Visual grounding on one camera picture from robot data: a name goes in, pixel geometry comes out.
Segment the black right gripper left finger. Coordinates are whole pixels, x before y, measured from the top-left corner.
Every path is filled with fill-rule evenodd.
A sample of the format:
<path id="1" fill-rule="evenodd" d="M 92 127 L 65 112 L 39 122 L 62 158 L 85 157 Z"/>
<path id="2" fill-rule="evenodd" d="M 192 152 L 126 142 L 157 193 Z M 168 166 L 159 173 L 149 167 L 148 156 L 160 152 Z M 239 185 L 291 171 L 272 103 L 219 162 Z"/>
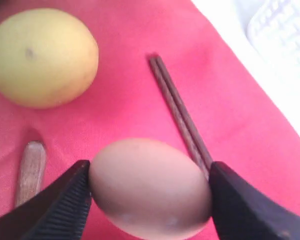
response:
<path id="1" fill-rule="evenodd" d="M 79 240 L 90 211 L 88 160 L 79 160 L 35 197 L 0 217 L 0 240 Z"/>

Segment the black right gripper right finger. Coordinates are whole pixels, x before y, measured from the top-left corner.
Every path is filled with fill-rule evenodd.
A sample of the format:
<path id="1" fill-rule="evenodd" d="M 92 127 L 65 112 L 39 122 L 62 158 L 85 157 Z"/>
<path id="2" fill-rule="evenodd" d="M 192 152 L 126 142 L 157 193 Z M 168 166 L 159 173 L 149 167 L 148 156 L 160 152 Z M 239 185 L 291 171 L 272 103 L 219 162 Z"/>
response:
<path id="1" fill-rule="evenodd" d="M 225 163 L 212 163 L 209 185 L 219 239 L 300 240 L 300 216 L 266 197 Z"/>

